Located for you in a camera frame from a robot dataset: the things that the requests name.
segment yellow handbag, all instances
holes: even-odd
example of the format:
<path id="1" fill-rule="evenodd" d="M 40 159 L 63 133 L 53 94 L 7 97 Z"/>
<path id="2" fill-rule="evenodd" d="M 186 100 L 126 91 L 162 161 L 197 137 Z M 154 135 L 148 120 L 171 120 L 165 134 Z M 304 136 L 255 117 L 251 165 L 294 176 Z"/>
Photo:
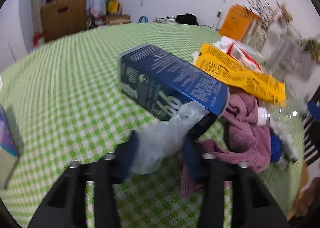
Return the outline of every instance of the yellow handbag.
<path id="1" fill-rule="evenodd" d="M 115 14 L 118 10 L 119 2 L 118 0 L 111 0 L 108 4 L 108 12 L 111 14 Z"/>

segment blue box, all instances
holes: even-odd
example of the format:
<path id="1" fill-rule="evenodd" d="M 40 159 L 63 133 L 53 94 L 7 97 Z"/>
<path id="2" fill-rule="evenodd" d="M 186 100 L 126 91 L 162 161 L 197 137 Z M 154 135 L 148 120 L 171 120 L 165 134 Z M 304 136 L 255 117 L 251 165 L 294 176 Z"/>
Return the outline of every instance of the blue box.
<path id="1" fill-rule="evenodd" d="M 213 123 L 228 105 L 227 85 L 156 46 L 144 44 L 122 53 L 120 67 L 121 90 L 162 121 L 195 100 L 210 112 Z"/>

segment green checkered tablecloth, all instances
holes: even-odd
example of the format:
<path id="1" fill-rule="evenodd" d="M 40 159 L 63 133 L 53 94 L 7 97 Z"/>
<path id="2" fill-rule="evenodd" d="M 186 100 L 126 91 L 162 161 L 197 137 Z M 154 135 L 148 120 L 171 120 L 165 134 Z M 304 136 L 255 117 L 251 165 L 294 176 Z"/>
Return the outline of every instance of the green checkered tablecloth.
<path id="1" fill-rule="evenodd" d="M 157 121 L 119 91 L 118 55 L 151 43 L 188 62 L 203 43 L 219 38 L 211 29 L 166 23 L 98 28 L 46 44 L 2 73 L 4 105 L 20 160 L 0 197 L 26 227 L 43 197 L 68 163 L 89 163 L 130 130 Z M 205 134 L 223 144 L 222 119 Z M 296 196 L 303 160 L 303 126 L 292 129 L 301 159 L 280 172 L 275 165 L 260 174 L 284 213 Z M 165 159 L 150 175 L 132 175 L 114 185 L 122 227 L 195 227 L 203 193 L 179 196 L 182 155 Z M 230 226 L 232 192 L 225 191 L 225 227 Z M 87 186 L 88 226 L 93 221 L 93 185 Z"/>

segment yellow package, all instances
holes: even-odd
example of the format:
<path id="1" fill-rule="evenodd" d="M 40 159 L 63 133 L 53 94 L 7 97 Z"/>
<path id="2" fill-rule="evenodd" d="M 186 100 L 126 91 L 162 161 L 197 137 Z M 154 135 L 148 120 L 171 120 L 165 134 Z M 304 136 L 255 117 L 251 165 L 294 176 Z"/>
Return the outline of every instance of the yellow package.
<path id="1" fill-rule="evenodd" d="M 234 58 L 210 44 L 202 45 L 195 66 L 227 85 L 242 88 L 260 100 L 272 104 L 285 101 L 284 83 L 270 75 L 246 70 Z"/>

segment white bottle cap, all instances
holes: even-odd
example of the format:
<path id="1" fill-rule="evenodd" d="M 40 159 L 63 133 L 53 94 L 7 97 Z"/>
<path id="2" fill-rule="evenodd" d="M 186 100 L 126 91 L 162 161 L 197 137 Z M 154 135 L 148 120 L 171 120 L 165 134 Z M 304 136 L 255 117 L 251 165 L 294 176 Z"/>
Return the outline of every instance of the white bottle cap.
<path id="1" fill-rule="evenodd" d="M 270 120 L 270 114 L 268 114 L 265 107 L 258 107 L 258 120 L 257 126 L 265 126 Z"/>

